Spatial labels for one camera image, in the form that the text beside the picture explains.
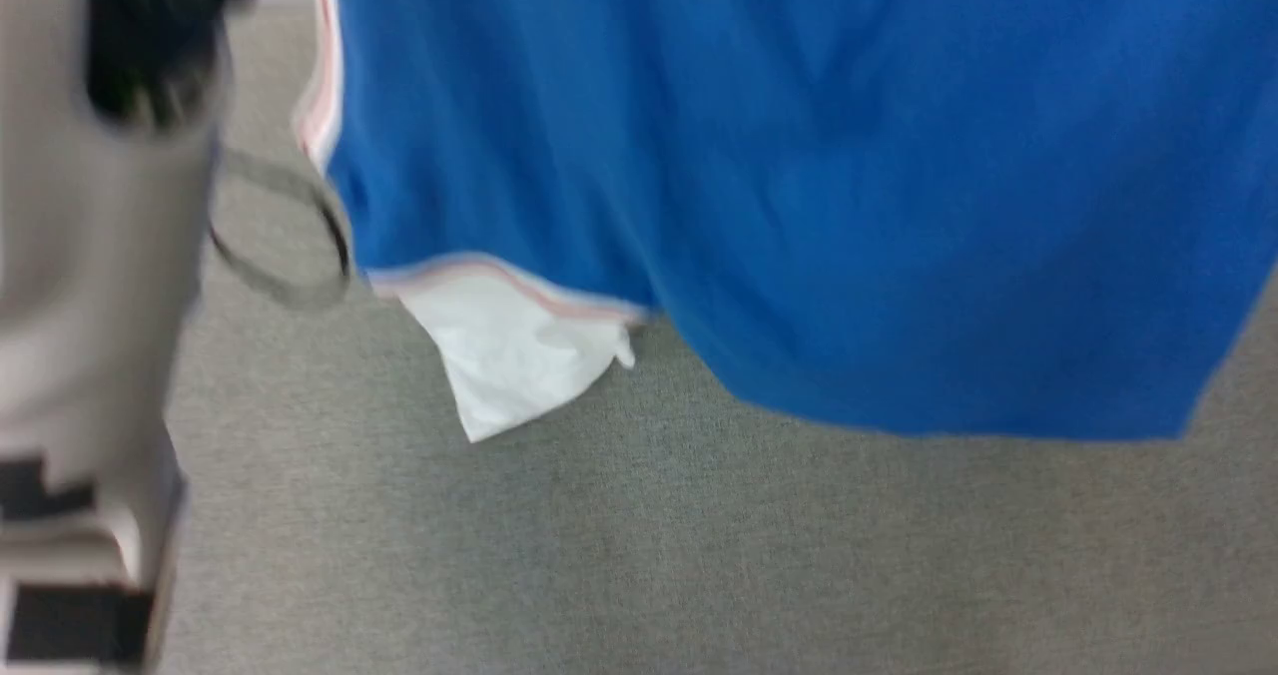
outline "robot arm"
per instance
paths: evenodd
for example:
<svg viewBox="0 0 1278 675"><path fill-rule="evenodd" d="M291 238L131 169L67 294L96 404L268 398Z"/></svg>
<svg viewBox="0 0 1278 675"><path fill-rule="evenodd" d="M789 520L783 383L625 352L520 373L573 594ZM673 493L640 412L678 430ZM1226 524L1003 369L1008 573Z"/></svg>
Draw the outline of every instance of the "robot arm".
<svg viewBox="0 0 1278 675"><path fill-rule="evenodd" d="M146 671L226 0L0 0L0 674Z"/></svg>

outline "clothing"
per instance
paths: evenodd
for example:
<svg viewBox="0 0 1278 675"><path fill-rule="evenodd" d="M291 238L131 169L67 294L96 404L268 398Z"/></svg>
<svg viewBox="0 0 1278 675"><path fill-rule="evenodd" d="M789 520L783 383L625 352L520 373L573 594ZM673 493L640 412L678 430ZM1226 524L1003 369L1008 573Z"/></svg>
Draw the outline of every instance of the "clothing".
<svg viewBox="0 0 1278 675"><path fill-rule="evenodd" d="M1278 247L1278 0L323 3L374 284L482 254L812 419L1177 435Z"/></svg>

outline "blue garment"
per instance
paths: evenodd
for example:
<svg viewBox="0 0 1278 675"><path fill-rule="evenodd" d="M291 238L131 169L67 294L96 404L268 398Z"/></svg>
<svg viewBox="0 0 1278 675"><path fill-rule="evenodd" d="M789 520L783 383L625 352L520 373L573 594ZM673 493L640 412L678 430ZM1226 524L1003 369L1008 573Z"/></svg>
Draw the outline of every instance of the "blue garment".
<svg viewBox="0 0 1278 675"><path fill-rule="evenodd" d="M666 311L737 396L1167 437L1278 247L1278 0L337 0L376 271Z"/></svg>

